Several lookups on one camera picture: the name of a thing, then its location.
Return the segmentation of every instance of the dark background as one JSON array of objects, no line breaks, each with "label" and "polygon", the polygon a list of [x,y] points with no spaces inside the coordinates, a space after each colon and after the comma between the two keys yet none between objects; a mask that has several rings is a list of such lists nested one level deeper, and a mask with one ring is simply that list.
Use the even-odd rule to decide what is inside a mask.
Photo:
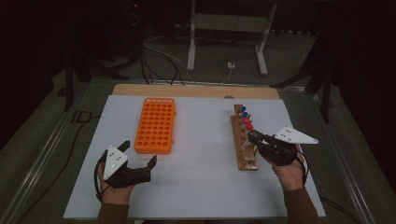
[{"label": "dark background", "polygon": [[[261,16],[255,1],[197,1],[197,10]],[[174,24],[190,22],[190,1],[133,1],[141,26],[170,38]],[[240,5],[237,11],[230,5]],[[14,0],[0,3],[1,142],[12,137],[52,90],[70,44],[96,59],[120,53],[125,2]],[[273,29],[318,35],[304,67],[329,65],[332,84],[359,124],[384,174],[396,189],[393,80],[396,75],[395,12],[391,0],[289,1],[279,4]]]}]

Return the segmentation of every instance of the metal stand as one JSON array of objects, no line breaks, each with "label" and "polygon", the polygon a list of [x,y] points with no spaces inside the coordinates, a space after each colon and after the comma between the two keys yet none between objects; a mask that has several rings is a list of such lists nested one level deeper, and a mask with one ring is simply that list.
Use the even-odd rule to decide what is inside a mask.
[{"label": "metal stand", "polygon": [[195,29],[223,30],[223,31],[243,31],[243,32],[262,32],[262,42],[256,46],[257,61],[262,76],[268,75],[267,66],[265,65],[262,51],[265,46],[268,34],[271,30],[272,21],[276,12],[277,5],[271,7],[268,17],[246,17],[246,16],[229,16],[201,14],[195,12],[195,0],[191,0],[191,36],[189,58],[187,60],[187,69],[194,70],[195,64]]}]

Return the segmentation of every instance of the wooden edge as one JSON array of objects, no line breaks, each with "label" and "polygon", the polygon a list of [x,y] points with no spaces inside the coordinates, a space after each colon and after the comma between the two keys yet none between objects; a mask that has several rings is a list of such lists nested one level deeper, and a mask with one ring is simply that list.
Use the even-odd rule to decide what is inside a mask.
[{"label": "wooden edge", "polygon": [[237,99],[279,99],[276,89],[267,87],[176,86],[147,84],[117,84],[113,95],[204,97]]}]

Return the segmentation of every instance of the table surface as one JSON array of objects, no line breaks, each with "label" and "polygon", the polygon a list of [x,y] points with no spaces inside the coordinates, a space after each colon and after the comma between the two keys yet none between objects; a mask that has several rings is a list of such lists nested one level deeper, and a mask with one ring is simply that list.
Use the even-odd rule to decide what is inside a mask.
[{"label": "table surface", "polygon": [[[235,99],[224,99],[225,95]],[[265,160],[258,159],[259,171],[238,171],[230,122],[233,104],[243,104],[258,130],[275,133],[283,126],[291,126],[287,109],[278,99],[276,90],[119,84],[106,102],[66,207],[65,218],[97,217],[100,204],[94,196],[94,165],[109,145],[117,146],[125,140],[131,140],[133,145],[142,103],[147,96],[172,96],[176,100],[174,143],[170,154],[158,156],[151,181],[135,187],[130,218],[217,219],[287,215],[282,190]],[[146,166],[152,156],[137,154],[133,147],[125,154],[131,168]],[[311,175],[305,186],[319,215],[325,216]]]}]

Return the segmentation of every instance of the gray floor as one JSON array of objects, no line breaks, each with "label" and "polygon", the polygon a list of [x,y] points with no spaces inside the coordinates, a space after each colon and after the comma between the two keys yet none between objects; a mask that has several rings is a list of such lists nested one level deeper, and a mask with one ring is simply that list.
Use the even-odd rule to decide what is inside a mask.
[{"label": "gray floor", "polygon": [[[267,87],[298,73],[302,62],[315,38],[309,35],[270,34],[264,51],[269,75],[259,75],[254,54],[257,35],[232,41],[214,38],[207,42],[197,39],[195,70],[187,73],[181,63],[177,66],[182,80],[191,85],[249,85]],[[170,40],[151,36],[146,48],[152,48],[178,58],[186,63],[189,47],[188,37]],[[148,65],[158,75],[171,80],[175,73],[169,62],[146,55]],[[235,63],[231,72],[227,62]],[[120,72],[128,77],[126,83],[145,83],[140,63]],[[279,90],[290,113],[293,126],[319,139],[318,146],[304,146],[318,193],[339,203],[362,223],[396,223],[396,197],[381,173],[370,148],[368,148],[357,124],[345,106],[338,89],[332,86],[332,108],[329,110],[330,124],[326,124],[318,113],[318,95],[303,92],[307,78]],[[56,95],[64,86],[64,72],[54,77],[55,88],[42,102],[36,112],[23,124],[14,137],[0,151],[0,213],[12,206],[13,220],[27,211],[52,179],[62,169],[73,140],[81,124],[71,122],[75,111],[92,112],[100,116],[106,98],[119,80],[96,74],[91,83],[76,82],[76,103],[69,113],[64,112],[64,98]],[[163,80],[153,80],[166,84]],[[73,190],[79,169],[83,163],[98,119],[84,125],[78,133],[71,161],[53,187],[38,201],[22,223],[94,223],[94,220],[63,219],[64,209]],[[33,190],[27,190],[22,197],[20,186],[40,152],[52,148],[45,169],[32,180]],[[323,204],[328,223],[353,223],[352,220],[333,207]],[[248,223],[247,220],[216,220],[213,223]],[[285,218],[262,220],[262,223],[286,223]]]}]

